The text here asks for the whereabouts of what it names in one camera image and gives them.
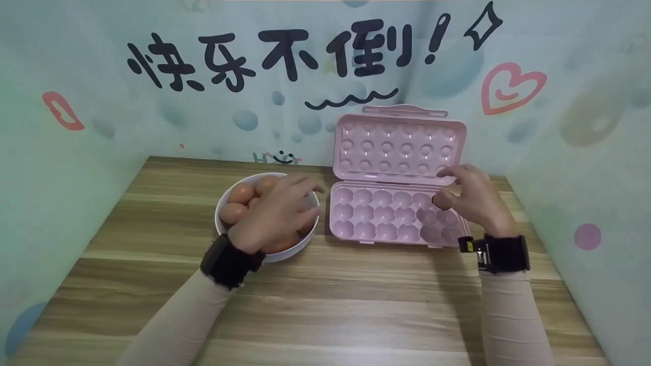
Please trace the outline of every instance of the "beige sleeve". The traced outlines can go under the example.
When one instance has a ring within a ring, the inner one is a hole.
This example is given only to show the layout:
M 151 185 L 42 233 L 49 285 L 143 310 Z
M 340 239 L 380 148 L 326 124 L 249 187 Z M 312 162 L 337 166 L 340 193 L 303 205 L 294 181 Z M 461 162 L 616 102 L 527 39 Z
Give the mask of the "beige sleeve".
M 118 366 L 190 366 L 230 295 L 196 271 L 131 341 Z
M 482 338 L 488 366 L 554 366 L 526 272 L 480 273 Z

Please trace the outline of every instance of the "wooden table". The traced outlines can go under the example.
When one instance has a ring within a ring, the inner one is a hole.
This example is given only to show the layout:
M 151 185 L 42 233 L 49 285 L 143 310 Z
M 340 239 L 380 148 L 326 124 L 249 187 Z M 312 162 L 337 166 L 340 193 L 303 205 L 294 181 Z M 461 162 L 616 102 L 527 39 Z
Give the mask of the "wooden table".
M 221 194 L 264 171 L 301 171 L 328 188 L 337 181 L 328 167 L 150 158 L 10 364 L 114 364 L 197 269 Z M 608 365 L 508 182 L 495 184 L 529 241 L 557 365 Z M 327 194 L 319 200 L 325 206 Z M 485 364 L 473 255 L 341 242 L 326 216 L 302 252 L 247 278 L 198 365 Z

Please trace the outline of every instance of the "hand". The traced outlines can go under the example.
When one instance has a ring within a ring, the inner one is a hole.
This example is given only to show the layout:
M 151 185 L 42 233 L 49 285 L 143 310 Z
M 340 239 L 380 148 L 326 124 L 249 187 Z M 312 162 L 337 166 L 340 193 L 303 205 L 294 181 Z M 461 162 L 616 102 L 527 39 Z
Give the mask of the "hand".
M 296 232 L 321 214 L 318 207 L 298 213 L 301 200 L 311 191 L 325 192 L 305 174 L 286 175 L 265 193 L 249 212 L 230 228 L 229 238 L 239 250 L 255 253 L 265 244 Z
M 453 208 L 466 220 L 483 226 L 486 234 L 496 238 L 518 235 L 516 220 L 486 173 L 470 164 L 463 164 L 445 168 L 436 176 L 454 176 L 456 183 L 462 186 L 460 197 L 448 190 L 436 193 L 432 203 L 438 208 Z

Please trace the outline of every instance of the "pink egg carton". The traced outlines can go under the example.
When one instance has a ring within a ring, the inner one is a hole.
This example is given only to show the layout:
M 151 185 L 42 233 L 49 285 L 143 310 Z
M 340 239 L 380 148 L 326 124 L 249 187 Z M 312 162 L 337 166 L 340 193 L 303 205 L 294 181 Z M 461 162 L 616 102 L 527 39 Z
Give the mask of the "pink egg carton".
M 455 211 L 432 205 L 454 182 L 436 176 L 458 164 L 466 127 L 446 111 L 407 104 L 371 107 L 337 123 L 330 191 L 330 230 L 341 240 L 458 247 L 470 235 Z

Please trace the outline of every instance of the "egg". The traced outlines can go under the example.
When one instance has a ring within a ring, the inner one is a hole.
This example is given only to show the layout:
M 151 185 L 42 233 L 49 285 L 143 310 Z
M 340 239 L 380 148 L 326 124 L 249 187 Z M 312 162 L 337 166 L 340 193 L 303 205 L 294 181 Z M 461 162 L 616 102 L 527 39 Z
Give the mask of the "egg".
M 247 204 L 253 198 L 254 193 L 253 186 L 249 183 L 237 183 L 230 191 L 229 202 Z
M 285 236 L 284 238 L 276 240 L 273 243 L 265 245 L 261 250 L 265 254 L 280 253 L 298 244 L 298 241 L 298 233 L 293 232 L 289 236 Z
M 219 218 L 229 225 L 235 225 L 246 215 L 247 208 L 241 203 L 227 203 L 219 210 Z
M 305 206 L 300 206 L 298 208 L 298 213 L 301 214 L 303 212 L 307 211 L 307 207 Z M 298 234 L 303 238 L 304 236 L 307 236 L 310 231 L 312 231 L 312 227 L 314 226 L 314 220 L 310 220 L 306 222 L 302 228 L 298 229 Z
M 249 201 L 249 209 L 252 209 L 256 204 L 258 204 L 258 200 L 259 200 L 259 199 L 260 199 L 260 197 L 253 197 L 253 198 Z
M 280 180 L 280 178 L 275 175 L 263 176 L 262 178 L 258 179 L 257 182 L 255 182 L 255 191 L 259 195 L 263 195 L 271 191 L 276 183 L 278 183 L 278 180 Z

